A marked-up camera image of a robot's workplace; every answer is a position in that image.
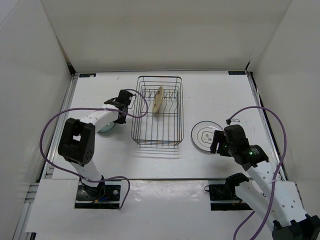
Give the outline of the white plate with blue rim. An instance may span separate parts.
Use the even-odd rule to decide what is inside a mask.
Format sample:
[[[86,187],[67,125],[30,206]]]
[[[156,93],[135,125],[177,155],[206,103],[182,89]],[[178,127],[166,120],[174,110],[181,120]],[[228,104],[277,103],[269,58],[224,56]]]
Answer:
[[[215,131],[223,131],[223,128],[213,121],[200,121],[191,130],[191,140],[197,148],[209,153]]]

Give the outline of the blue patterned plate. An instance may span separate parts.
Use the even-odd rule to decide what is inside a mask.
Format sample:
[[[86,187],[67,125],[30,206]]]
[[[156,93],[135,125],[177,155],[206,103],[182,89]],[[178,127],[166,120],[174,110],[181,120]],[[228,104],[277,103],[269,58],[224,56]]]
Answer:
[[[115,125],[116,125],[115,122],[110,122],[109,124],[102,127],[97,133],[98,134],[106,134],[109,131],[111,131],[115,127]]]

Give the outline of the beige plate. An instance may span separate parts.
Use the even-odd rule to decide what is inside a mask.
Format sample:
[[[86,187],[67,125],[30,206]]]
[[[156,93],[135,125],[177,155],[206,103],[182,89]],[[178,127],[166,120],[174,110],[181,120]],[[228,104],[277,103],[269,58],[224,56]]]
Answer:
[[[152,112],[154,114],[160,110],[163,100],[164,100],[164,89],[162,86],[160,86],[154,95],[154,100],[152,105]]]

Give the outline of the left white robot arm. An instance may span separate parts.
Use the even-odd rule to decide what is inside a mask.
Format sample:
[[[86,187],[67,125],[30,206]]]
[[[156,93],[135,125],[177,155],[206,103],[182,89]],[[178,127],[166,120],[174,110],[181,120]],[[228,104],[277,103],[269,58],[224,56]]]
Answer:
[[[103,103],[102,110],[95,110],[79,119],[68,118],[58,145],[58,154],[69,162],[80,175],[85,192],[100,200],[105,194],[104,177],[94,164],[95,138],[98,132],[107,132],[116,124],[126,123],[126,113],[133,94],[120,90],[117,97]]]

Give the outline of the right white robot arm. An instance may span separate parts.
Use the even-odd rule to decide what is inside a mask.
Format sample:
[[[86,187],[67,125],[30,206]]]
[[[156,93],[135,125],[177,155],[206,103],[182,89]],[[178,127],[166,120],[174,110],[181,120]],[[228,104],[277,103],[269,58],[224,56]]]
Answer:
[[[240,125],[209,137],[212,154],[232,157],[245,174],[226,178],[224,193],[230,200],[241,199],[262,218],[274,240],[315,240],[320,234],[320,218],[309,215],[277,179],[268,156],[259,145],[251,145]]]

